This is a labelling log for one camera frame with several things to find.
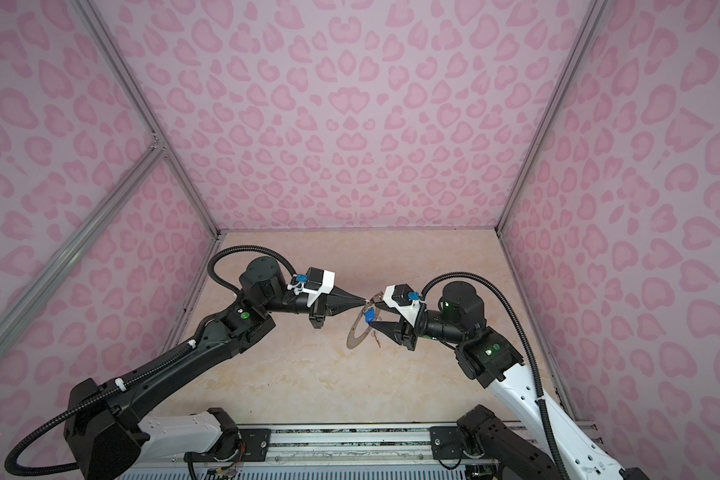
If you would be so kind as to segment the perforated metal ring disc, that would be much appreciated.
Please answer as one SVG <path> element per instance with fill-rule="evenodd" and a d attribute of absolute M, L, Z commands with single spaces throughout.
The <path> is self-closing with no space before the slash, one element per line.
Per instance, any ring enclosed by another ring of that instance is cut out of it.
<path fill-rule="evenodd" d="M 376 305 L 371 305 L 369 304 L 369 302 L 366 303 L 361 309 L 361 311 L 358 313 L 354 323 L 350 327 L 350 330 L 347 334 L 347 338 L 345 341 L 345 346 L 347 349 L 354 350 L 359 345 L 361 345 L 364 340 L 370 335 L 371 327 L 369 326 L 369 323 L 366 323 L 364 321 L 364 312 L 369 310 L 370 308 L 375 309 L 375 320 L 377 319 Z"/>

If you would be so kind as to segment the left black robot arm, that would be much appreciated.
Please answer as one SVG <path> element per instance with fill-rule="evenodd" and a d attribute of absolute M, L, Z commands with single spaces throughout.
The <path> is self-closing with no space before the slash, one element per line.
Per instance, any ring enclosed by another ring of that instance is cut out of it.
<path fill-rule="evenodd" d="M 362 297 L 336 286 L 333 272 L 311 267 L 300 274 L 278 252 L 237 245 L 213 255 L 211 280 L 234 293 L 225 309 L 206 316 L 184 342 L 152 361 L 102 384 L 77 384 L 66 411 L 20 440 L 7 454 L 7 473 L 21 477 L 74 470 L 87 479 L 115 479 L 146 459 L 159 443 L 172 442 L 181 453 L 211 452 L 233 437 L 233 423 L 221 409 L 182 417 L 176 430 L 160 434 L 148 415 L 164 400 L 216 365 L 244 353 L 275 327 L 275 312 L 306 314 L 313 328 L 326 318 L 364 305 Z M 56 427 L 73 454 L 71 463 L 25 466 L 21 454 Z"/>

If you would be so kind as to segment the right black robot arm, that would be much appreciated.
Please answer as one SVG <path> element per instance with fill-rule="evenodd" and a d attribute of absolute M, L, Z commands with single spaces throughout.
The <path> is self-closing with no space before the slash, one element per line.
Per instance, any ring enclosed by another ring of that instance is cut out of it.
<path fill-rule="evenodd" d="M 485 406 L 457 421 L 461 454 L 496 461 L 496 476 L 518 479 L 643 479 L 594 442 L 542 385 L 528 336 L 506 296 L 470 272 L 437 276 L 421 291 L 391 285 L 359 320 L 414 350 L 429 339 L 448 347 L 464 375 L 502 402 L 529 434 L 524 439 Z"/>

